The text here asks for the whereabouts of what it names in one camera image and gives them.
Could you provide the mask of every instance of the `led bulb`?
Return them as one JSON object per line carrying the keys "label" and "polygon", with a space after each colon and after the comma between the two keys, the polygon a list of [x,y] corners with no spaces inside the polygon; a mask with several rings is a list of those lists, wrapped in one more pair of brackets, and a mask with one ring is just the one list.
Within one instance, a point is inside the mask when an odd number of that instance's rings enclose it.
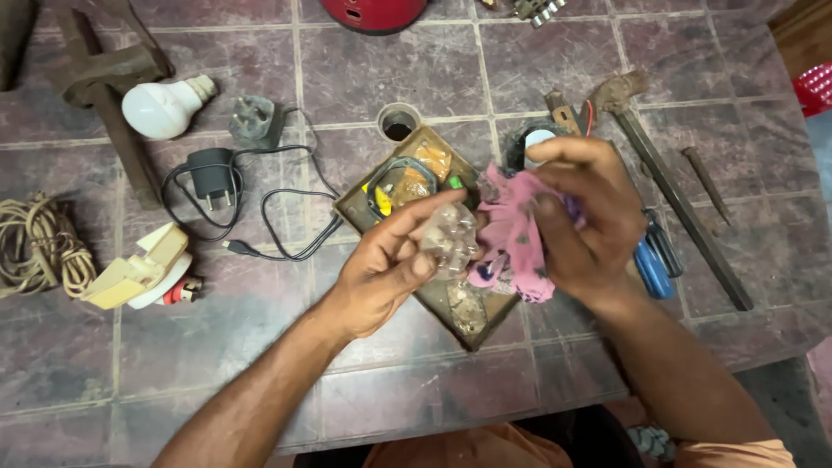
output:
{"label": "led bulb", "polygon": [[196,78],[171,84],[142,83],[127,92],[121,113],[127,123],[145,137],[178,137],[191,123],[191,116],[216,96],[210,78]]}

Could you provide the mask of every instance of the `rope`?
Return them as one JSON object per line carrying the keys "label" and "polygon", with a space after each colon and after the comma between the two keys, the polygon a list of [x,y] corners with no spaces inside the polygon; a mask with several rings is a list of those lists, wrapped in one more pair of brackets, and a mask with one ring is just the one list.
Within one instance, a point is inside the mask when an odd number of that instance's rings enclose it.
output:
{"label": "rope", "polygon": [[97,276],[92,254],[55,199],[38,192],[31,202],[0,202],[0,299],[55,287],[58,273],[70,297]]}

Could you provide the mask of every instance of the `black wire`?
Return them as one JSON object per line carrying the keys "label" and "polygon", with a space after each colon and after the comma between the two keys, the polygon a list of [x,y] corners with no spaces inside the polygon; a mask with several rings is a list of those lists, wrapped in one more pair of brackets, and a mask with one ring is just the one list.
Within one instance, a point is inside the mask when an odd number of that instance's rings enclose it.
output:
{"label": "black wire", "polygon": [[[313,149],[311,147],[307,147],[305,145],[286,145],[286,146],[283,146],[283,147],[270,148],[270,149],[239,150],[239,151],[233,152],[231,154],[231,158],[229,159],[227,164],[221,164],[221,163],[205,164],[205,165],[196,166],[196,167],[188,166],[187,163],[180,164],[179,166],[174,167],[173,169],[171,169],[165,175],[164,180],[162,180],[161,189],[160,189],[161,204],[165,208],[165,211],[167,212],[168,216],[170,216],[171,219],[173,219],[173,221],[176,223],[176,225],[180,229],[182,229],[182,231],[184,231],[185,234],[187,234],[188,236],[194,237],[194,238],[196,238],[200,241],[205,241],[205,242],[221,241],[222,239],[225,239],[226,236],[228,236],[229,232],[231,232],[231,229],[233,229],[234,225],[237,223],[237,219],[240,217],[240,195],[243,192],[244,180],[243,180],[242,173],[235,166],[235,161],[236,161],[237,157],[245,155],[245,154],[275,154],[275,153],[279,153],[279,152],[286,152],[286,151],[291,151],[291,150],[296,150],[296,149],[305,150],[309,154],[310,158],[312,159],[312,165],[315,169],[315,173],[318,174],[318,178],[324,183],[324,186],[331,193],[312,192],[312,191],[306,191],[306,190],[298,190],[298,189],[294,189],[294,188],[278,188],[278,189],[267,192],[260,199],[260,216],[263,218],[263,223],[265,224],[266,229],[269,230],[269,234],[271,235],[271,239],[275,243],[275,246],[277,247],[277,250],[280,252],[280,255],[282,255],[282,256],[269,256],[269,255],[260,253],[256,249],[246,245],[244,242],[241,242],[241,241],[232,241],[232,242],[238,242],[239,244],[241,244],[243,246],[242,247],[243,251],[240,251],[239,253],[244,253],[246,255],[255,256],[257,258],[263,258],[263,259],[271,260],[271,261],[303,261],[303,260],[306,260],[309,257],[314,255],[314,253],[320,248],[320,246],[324,243],[324,241],[326,241],[326,239],[329,236],[331,236],[335,231],[338,230],[339,227],[341,227],[342,224],[344,224],[344,221],[337,214],[333,215],[332,216],[332,221],[329,222],[329,225],[323,231],[321,231],[321,233],[318,234],[318,236],[308,246],[306,246],[302,251],[293,255],[293,254],[288,253],[283,248],[283,245],[280,243],[280,239],[277,237],[277,232],[275,232],[275,229],[271,226],[271,223],[269,222],[269,218],[266,216],[265,204],[269,200],[270,197],[272,197],[273,195],[276,195],[278,193],[296,193],[296,194],[300,194],[300,195],[311,195],[311,196],[318,196],[318,197],[327,197],[330,200],[336,200],[338,198],[339,193],[324,178],[324,174],[320,170],[320,165],[318,164],[318,159],[315,157],[315,154],[314,154],[315,149]],[[231,178],[231,187],[233,189],[233,194],[234,194],[234,209],[232,210],[232,213],[231,213],[231,219],[227,223],[224,223],[224,224],[216,222],[213,219],[211,219],[210,217],[208,217],[208,215],[205,213],[205,211],[202,210],[202,207],[200,207],[199,202],[187,191],[185,186],[183,186],[179,182],[179,180],[177,179],[177,177],[182,175],[182,174],[193,172],[193,171],[198,170],[198,169],[204,169],[204,168],[207,168],[207,167],[228,167],[228,171],[229,171],[230,178]],[[179,187],[179,189],[182,191],[182,193],[185,194],[188,201],[191,203],[191,205],[194,208],[196,208],[197,212],[199,212],[200,216],[204,220],[206,220],[213,227],[217,227],[217,228],[223,230],[223,232],[219,236],[216,236],[216,237],[202,236],[202,235],[198,234],[197,232],[195,232],[190,227],[188,227],[181,219],[179,219],[179,217],[177,217],[173,213],[173,210],[171,209],[170,203],[168,202],[167,197],[166,197],[167,187],[168,187],[168,185],[170,185],[171,181],[173,181],[173,183],[177,187]]]}

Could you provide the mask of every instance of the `person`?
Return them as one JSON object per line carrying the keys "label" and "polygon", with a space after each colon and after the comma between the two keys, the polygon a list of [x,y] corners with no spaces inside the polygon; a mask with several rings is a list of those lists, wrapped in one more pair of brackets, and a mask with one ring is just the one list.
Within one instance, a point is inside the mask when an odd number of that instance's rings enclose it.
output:
{"label": "person", "polygon": [[[575,165],[534,169],[544,183],[581,199],[587,216],[587,225],[577,231],[557,197],[536,197],[534,217],[547,247],[547,273],[592,311],[651,417],[683,441],[676,466],[794,466],[730,372],[625,273],[646,221],[612,148],[594,138],[558,137],[529,147],[527,156]],[[422,225],[437,207],[466,196],[458,189],[411,202],[367,232],[334,286],[205,403],[153,466],[263,466],[286,422],[333,358],[351,341],[377,331],[430,280],[436,263],[418,251]],[[572,426],[580,426],[579,421]],[[589,451],[607,453],[606,439],[596,433]],[[601,466],[592,458],[570,457],[581,455],[503,423],[379,444],[358,462],[379,468]],[[326,465],[349,463],[335,458]]]}

